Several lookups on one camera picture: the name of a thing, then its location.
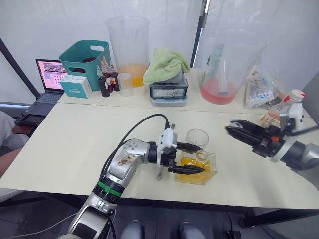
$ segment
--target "pink liquid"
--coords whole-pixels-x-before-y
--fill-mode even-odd
[[[201,88],[201,95],[209,102],[225,105],[232,102],[237,93],[236,88],[231,83],[228,83],[226,93],[221,94],[219,91],[218,80],[207,79]]]

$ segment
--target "orange liquid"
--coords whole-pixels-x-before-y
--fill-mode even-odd
[[[220,94],[219,83],[217,79],[206,80],[201,88],[201,95],[205,100],[219,105],[225,105],[232,102],[232,100],[235,98],[236,92],[236,88],[231,83],[228,83],[227,93]]]
[[[119,72],[130,73],[132,77],[132,85],[133,87],[139,87],[144,85],[143,83],[143,75],[148,67],[143,64],[128,64],[123,65],[119,68]]]
[[[204,168],[205,171],[201,172],[201,173],[190,174],[190,175],[177,174],[176,179],[178,182],[203,185],[203,184],[205,184],[205,182],[210,180],[216,174],[215,171],[212,172],[210,170],[210,163],[209,162],[201,163],[194,158],[187,157],[187,158],[183,158],[181,160],[181,164],[182,164],[182,166],[195,165],[195,166]]]

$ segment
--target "table leg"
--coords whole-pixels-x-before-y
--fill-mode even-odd
[[[240,221],[240,226],[243,228],[249,228],[306,218],[314,215],[319,215],[318,209],[279,209],[257,216],[246,216]]]

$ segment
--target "measuring cup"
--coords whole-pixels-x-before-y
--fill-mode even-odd
[[[133,87],[143,85],[148,67],[149,24],[148,19],[139,16],[106,20],[118,72],[129,73]]]
[[[202,96],[215,104],[230,103],[266,45],[265,36],[244,29],[218,31],[204,47]]]

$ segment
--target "white backdrop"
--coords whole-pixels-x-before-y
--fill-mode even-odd
[[[202,0],[1,0],[0,37],[38,91],[43,92],[35,59],[58,59],[79,40],[109,42],[104,21],[137,15],[150,20],[149,57],[168,47],[191,60]],[[0,102],[33,103],[31,92],[3,55]]]
[[[206,40],[227,27],[270,36],[260,68],[279,70],[288,90],[302,89],[319,70],[318,0],[211,0],[195,67]]]

